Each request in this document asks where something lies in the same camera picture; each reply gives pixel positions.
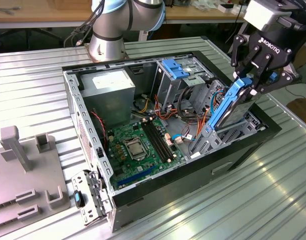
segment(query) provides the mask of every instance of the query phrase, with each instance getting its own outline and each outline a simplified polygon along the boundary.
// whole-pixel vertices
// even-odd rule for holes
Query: ribbed metal surface
[[[131,58],[200,50],[232,78],[228,59],[199,37],[133,42],[126,49]],[[55,137],[72,205],[4,239],[306,239],[306,129],[267,96],[258,105],[283,130],[240,168],[114,234],[106,220],[84,228],[70,179],[87,164],[61,66],[85,63],[82,47],[0,54],[0,127],[17,125],[21,139]]]

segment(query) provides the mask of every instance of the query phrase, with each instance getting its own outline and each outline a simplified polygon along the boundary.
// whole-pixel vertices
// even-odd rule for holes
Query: motherboard
[[[115,190],[179,167],[184,155],[158,118],[142,119],[108,131],[108,159]]]

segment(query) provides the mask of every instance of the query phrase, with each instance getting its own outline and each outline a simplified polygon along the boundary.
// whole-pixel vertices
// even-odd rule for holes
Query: open computer tower
[[[232,82],[199,51],[68,66],[63,75],[89,165],[72,178],[86,226],[107,218],[116,231],[237,168],[281,130],[253,104],[205,134]]]

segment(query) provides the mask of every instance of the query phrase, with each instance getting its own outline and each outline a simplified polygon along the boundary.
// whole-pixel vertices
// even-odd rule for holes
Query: cpu socket
[[[132,159],[141,161],[147,156],[147,150],[139,137],[127,139],[124,144]]]

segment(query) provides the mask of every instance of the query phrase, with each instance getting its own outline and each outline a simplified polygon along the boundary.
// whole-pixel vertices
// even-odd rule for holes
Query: expansion slot
[[[135,174],[133,176],[130,176],[130,177],[125,178],[125,179],[123,179],[121,181],[118,181],[117,185],[122,186],[123,184],[128,184],[130,182],[135,181],[136,179],[145,177],[146,175],[149,175],[153,171],[153,169],[155,169],[155,168],[156,168],[156,166],[152,166],[152,167],[150,167],[149,169],[147,169],[145,171],[139,172],[139,173],[137,173],[137,174]]]
[[[169,159],[172,160],[174,158],[173,154],[171,153],[167,144],[161,138],[155,125],[151,121],[149,121],[149,122],[143,122],[141,126],[147,138],[152,143],[155,151],[161,158],[161,161],[163,163],[166,163]]]

